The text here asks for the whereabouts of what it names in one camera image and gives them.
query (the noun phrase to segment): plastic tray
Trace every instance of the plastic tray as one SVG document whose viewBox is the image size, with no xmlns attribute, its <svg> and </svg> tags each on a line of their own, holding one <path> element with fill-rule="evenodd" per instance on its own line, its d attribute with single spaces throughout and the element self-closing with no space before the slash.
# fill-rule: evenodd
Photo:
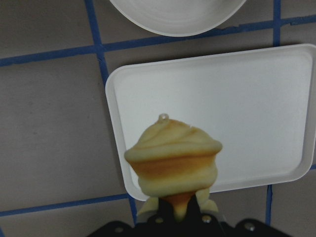
<svg viewBox="0 0 316 237">
<path fill-rule="evenodd" d="M 211 192 L 302 177 L 315 146 L 315 57 L 298 44 L 116 69 L 105 91 L 128 193 L 148 198 L 124 152 L 162 113 L 222 142 Z"/>
</svg>

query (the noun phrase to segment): cupcake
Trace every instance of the cupcake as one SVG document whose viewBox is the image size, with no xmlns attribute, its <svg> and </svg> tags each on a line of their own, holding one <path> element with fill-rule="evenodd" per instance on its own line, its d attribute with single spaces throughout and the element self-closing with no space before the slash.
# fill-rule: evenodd
<svg viewBox="0 0 316 237">
<path fill-rule="evenodd" d="M 156 208 L 162 198 L 173 205 L 175 219 L 181 221 L 193 195 L 200 207 L 217 209 L 208 195 L 217 178 L 215 158 L 221 149 L 222 144 L 203 130 L 160 115 L 124 154 L 142 192 L 152 197 L 141 211 Z"/>
</svg>

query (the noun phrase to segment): metal screw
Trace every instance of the metal screw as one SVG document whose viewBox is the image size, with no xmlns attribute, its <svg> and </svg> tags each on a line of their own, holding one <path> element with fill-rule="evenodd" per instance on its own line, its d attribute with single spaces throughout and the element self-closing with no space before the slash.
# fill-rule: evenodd
<svg viewBox="0 0 316 237">
<path fill-rule="evenodd" d="M 114 232 L 115 233 L 122 233 L 124 231 L 124 228 L 123 227 L 116 227 L 115 229 L 114 229 Z"/>
<path fill-rule="evenodd" d="M 156 222 L 157 224 L 161 224 L 161 223 L 163 222 L 163 218 L 162 218 L 162 217 L 157 217 L 157 218 L 155 219 L 155 222 Z"/>
<path fill-rule="evenodd" d="M 212 221 L 212 217 L 209 216 L 209 215 L 203 215 L 203 216 L 202 216 L 202 221 L 203 221 L 204 223 L 210 223 L 210 222 Z"/>
<path fill-rule="evenodd" d="M 255 225 L 252 224 L 251 222 L 246 222 L 244 224 L 244 227 L 246 228 L 246 230 L 248 231 L 254 231 L 256 229 Z"/>
</svg>

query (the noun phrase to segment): blue tape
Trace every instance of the blue tape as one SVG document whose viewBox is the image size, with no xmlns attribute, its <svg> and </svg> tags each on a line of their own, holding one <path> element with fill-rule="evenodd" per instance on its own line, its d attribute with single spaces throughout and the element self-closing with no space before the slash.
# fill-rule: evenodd
<svg viewBox="0 0 316 237">
<path fill-rule="evenodd" d="M 85 3 L 85 8 L 86 8 L 87 14 L 88 14 L 88 19 L 89 19 L 89 23 L 90 23 L 93 42 L 95 45 L 101 45 L 101 37 L 100 37 L 97 18 L 96 18 L 95 11 L 94 11 L 93 1 L 92 0 L 85 0 L 84 3 Z"/>
<path fill-rule="evenodd" d="M 282 25 L 301 25 L 308 23 L 316 23 L 316 15 L 303 16 L 303 17 L 292 17 L 281 20 Z"/>
<path fill-rule="evenodd" d="M 273 6 L 273 46 L 280 46 L 281 35 L 281 0 L 274 0 Z"/>
<path fill-rule="evenodd" d="M 97 197 L 97 198 L 91 198 L 91 199 L 85 199 L 85 200 L 77 200 L 77 201 L 63 202 L 63 203 L 57 203 L 57 204 L 50 204 L 50 205 L 44 205 L 44 206 L 28 207 L 28 208 L 22 208 L 22 209 L 16 209 L 16 210 L 2 211 L 2 212 L 0 212 L 0 217 L 17 215 L 17 214 L 25 214 L 25 213 L 30 213 L 30 212 L 47 211 L 47 210 L 72 207 L 72 206 L 87 205 L 87 204 L 113 201 L 113 200 L 120 200 L 120 199 L 125 199 L 125 198 L 129 198 L 129 195 L 128 194 L 120 194 L 120 195 Z"/>
<path fill-rule="evenodd" d="M 2 232 L 1 228 L 0 228 L 0 237 L 5 237 L 4 233 Z"/>
<path fill-rule="evenodd" d="M 101 72 L 101 77 L 103 81 L 103 85 L 105 85 L 107 78 L 109 77 L 107 64 L 104 57 L 104 48 L 102 45 L 102 40 L 100 36 L 99 26 L 97 17 L 94 10 L 94 5 L 92 0 L 85 0 L 85 7 L 88 14 L 88 19 L 90 23 L 91 33 L 93 37 L 93 42 L 96 47 L 97 58 L 99 61 L 99 67 Z"/>
<path fill-rule="evenodd" d="M 108 73 L 108 68 L 105 61 L 105 57 L 104 57 L 104 52 L 97 52 L 97 58 L 99 61 L 99 67 L 100 67 L 100 73 L 101 73 L 103 85 L 105 85 L 109 77 L 109 73 Z"/>
<path fill-rule="evenodd" d="M 272 208 L 272 185 L 268 185 L 267 188 L 267 201 L 266 201 L 266 224 L 271 224 L 271 208 Z"/>
<path fill-rule="evenodd" d="M 22 56 L 16 56 L 16 57 L 2 58 L 0 59 L 0 67 L 9 66 L 12 64 L 23 64 L 23 63 L 29 63 L 29 62 L 76 56 L 76 55 L 91 54 L 95 52 L 96 52 L 96 49 L 94 46 L 84 46 L 84 47 L 61 49 L 61 50 L 55 50 L 55 51 L 49 51 L 49 52 L 43 52 L 43 53 L 34 53 L 34 54 L 28 54 L 28 55 L 22 55 Z"/>
<path fill-rule="evenodd" d="M 236 33 L 242 33 L 242 32 L 258 31 L 258 30 L 270 29 L 272 27 L 273 27 L 273 21 L 263 21 L 263 22 L 257 22 L 257 23 L 243 24 L 243 25 L 239 25 L 238 27 L 212 29 L 202 34 L 189 36 L 189 37 L 158 36 L 158 37 L 150 37 L 150 38 L 144 38 L 144 39 L 133 39 L 133 40 L 127 40 L 127 41 L 121 41 L 121 42 L 115 42 L 115 43 L 106 43 L 106 44 L 103 44 L 103 48 L 105 52 L 109 52 L 109 51 L 144 47 L 144 46 L 157 45 L 157 44 L 163 44 L 163 43 L 193 40 L 193 39 L 200 39 L 200 38 L 214 37 L 214 36 L 222 36 L 222 35 L 236 34 Z"/>
<path fill-rule="evenodd" d="M 134 225 L 136 225 L 136 222 L 137 222 L 137 208 L 136 208 L 135 199 L 133 197 L 131 197 L 130 195 L 128 195 L 128 200 L 129 200 L 130 210 L 131 210 L 132 216 L 133 216 Z"/>
</svg>

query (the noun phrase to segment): gray surface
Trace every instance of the gray surface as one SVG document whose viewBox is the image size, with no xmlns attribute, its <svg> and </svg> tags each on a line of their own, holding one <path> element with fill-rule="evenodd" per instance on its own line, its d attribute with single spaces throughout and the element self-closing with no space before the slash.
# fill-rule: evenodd
<svg viewBox="0 0 316 237">
<path fill-rule="evenodd" d="M 129 210 L 124 199 L 0 217 L 0 223 L 6 237 L 86 237 L 114 219 L 132 225 Z"/>
<path fill-rule="evenodd" d="M 95 55 L 0 67 L 0 78 L 1 210 L 125 192 Z"/>
<path fill-rule="evenodd" d="M 139 28 L 108 0 L 94 0 L 102 43 L 158 35 Z M 218 28 L 273 19 L 273 0 L 248 0 Z M 283 18 L 316 14 L 313 0 L 282 0 Z M 285 25 L 281 45 L 316 44 L 316 23 Z M 0 1 L 0 59 L 92 45 L 84 1 Z M 119 66 L 265 48 L 273 30 L 241 32 L 105 53 Z M 0 67 L 0 213 L 124 194 L 125 188 L 95 54 Z M 211 194 L 229 224 L 265 220 L 266 186 Z M 272 225 L 315 235 L 315 170 L 273 185 Z M 137 208 L 143 204 L 137 201 Z M 132 224 L 127 199 L 0 216 L 5 237 L 84 237 L 108 221 Z"/>
<path fill-rule="evenodd" d="M 273 186 L 272 225 L 295 237 L 316 233 L 316 170 L 300 180 Z"/>
<path fill-rule="evenodd" d="M 0 57 L 93 44 L 84 1 L 0 1 Z"/>
</svg>

